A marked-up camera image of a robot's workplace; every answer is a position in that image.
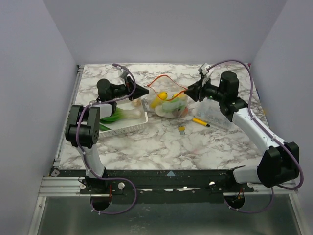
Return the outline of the light green lettuce toy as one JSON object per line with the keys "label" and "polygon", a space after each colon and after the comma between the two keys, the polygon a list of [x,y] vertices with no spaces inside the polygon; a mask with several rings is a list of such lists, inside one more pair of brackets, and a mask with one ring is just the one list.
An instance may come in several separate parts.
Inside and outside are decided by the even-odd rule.
{"label": "light green lettuce toy", "polygon": [[186,106],[186,101],[180,98],[173,99],[171,101],[165,101],[162,104],[162,110],[166,113],[181,112]]}

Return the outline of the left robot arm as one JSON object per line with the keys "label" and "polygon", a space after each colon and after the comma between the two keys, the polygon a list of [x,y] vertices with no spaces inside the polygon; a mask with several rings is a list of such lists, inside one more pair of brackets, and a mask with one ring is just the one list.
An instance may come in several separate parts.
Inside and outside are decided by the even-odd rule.
{"label": "left robot arm", "polygon": [[96,84],[96,102],[87,106],[72,105],[67,119],[65,138],[79,151],[86,168],[86,176],[94,178],[91,187],[97,193],[104,193],[109,186],[108,180],[104,178],[105,167],[96,146],[100,120],[117,114],[118,101],[132,101],[149,93],[148,89],[136,84],[129,75],[123,80],[123,84],[116,85],[107,79],[100,79]]}

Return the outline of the dark green cucumber toy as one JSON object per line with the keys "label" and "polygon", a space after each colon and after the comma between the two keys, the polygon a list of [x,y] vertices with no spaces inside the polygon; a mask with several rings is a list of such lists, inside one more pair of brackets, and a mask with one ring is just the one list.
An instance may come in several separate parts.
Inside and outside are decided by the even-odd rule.
{"label": "dark green cucumber toy", "polygon": [[99,124],[99,130],[100,131],[108,131],[108,130],[110,130],[110,128],[108,128],[108,127],[106,127],[106,126],[104,126],[102,124]]}

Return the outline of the white perforated plastic basket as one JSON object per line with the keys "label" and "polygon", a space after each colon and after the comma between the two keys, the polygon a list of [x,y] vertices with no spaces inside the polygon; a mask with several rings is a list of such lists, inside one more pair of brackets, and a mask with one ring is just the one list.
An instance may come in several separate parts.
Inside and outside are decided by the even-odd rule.
{"label": "white perforated plastic basket", "polygon": [[103,139],[104,137],[110,137],[110,136],[125,134],[129,132],[134,132],[134,131],[138,131],[138,130],[145,128],[146,123],[148,122],[148,115],[147,115],[147,112],[145,110],[145,106],[142,100],[141,100],[141,106],[139,107],[134,107],[132,105],[132,102],[129,100],[118,101],[117,108],[127,109],[127,110],[138,108],[142,111],[142,116],[139,119],[128,118],[128,119],[114,122],[112,124],[102,124],[110,128],[110,130],[100,131],[99,139]]}

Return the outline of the yellow lemon toy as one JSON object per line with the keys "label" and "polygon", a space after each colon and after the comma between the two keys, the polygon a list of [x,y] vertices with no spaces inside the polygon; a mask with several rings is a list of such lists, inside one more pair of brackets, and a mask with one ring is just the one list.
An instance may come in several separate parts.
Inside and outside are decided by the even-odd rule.
{"label": "yellow lemon toy", "polygon": [[177,102],[178,100],[185,100],[186,95],[184,93],[175,94],[172,96],[172,98],[173,98],[172,102]]}

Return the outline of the clear zip bag orange zipper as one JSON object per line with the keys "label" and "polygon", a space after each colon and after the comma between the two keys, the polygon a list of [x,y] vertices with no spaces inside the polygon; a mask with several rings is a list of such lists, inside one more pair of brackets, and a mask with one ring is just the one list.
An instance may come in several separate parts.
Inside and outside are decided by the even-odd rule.
{"label": "clear zip bag orange zipper", "polygon": [[[158,76],[157,78],[152,80],[148,85],[146,85],[146,87],[149,90],[149,94],[146,97],[146,100],[147,100],[147,103],[148,103],[148,109],[150,111],[154,112],[154,113],[155,113],[155,109],[151,109],[149,107],[149,105],[150,105],[150,102],[159,93],[167,92],[168,93],[168,97],[167,97],[166,101],[171,101],[171,100],[173,100],[173,98],[172,98],[173,95],[184,93],[184,91],[186,90],[186,88],[183,85],[180,85],[179,83],[177,83],[174,79],[172,79],[167,74],[162,74],[162,75]],[[187,103],[188,103],[188,96],[187,95],[186,95],[185,101],[186,101],[186,106],[185,107],[187,107]],[[181,112],[179,112],[179,113],[172,112],[172,118],[181,118],[181,116],[180,116]]]}

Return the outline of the white mushroom toy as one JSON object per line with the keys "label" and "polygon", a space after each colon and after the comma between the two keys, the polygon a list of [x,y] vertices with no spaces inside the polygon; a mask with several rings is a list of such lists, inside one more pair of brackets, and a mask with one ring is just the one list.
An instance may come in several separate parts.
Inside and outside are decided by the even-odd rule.
{"label": "white mushroom toy", "polygon": [[159,117],[163,117],[163,118],[172,118],[172,113],[170,112],[164,112],[162,109],[162,106],[156,106],[155,108],[155,113],[159,116]]}

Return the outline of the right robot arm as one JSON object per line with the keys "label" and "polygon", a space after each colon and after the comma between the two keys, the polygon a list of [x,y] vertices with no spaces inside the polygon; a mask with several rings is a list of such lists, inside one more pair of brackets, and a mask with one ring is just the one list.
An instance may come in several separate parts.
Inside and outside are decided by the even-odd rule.
{"label": "right robot arm", "polygon": [[238,96],[239,79],[235,73],[223,72],[218,86],[202,76],[184,93],[194,101],[208,98],[218,102],[221,113],[238,126],[263,155],[257,166],[240,166],[228,172],[225,187],[229,191],[235,192],[245,183],[270,188],[299,176],[298,145],[276,136],[249,110],[248,104]]}

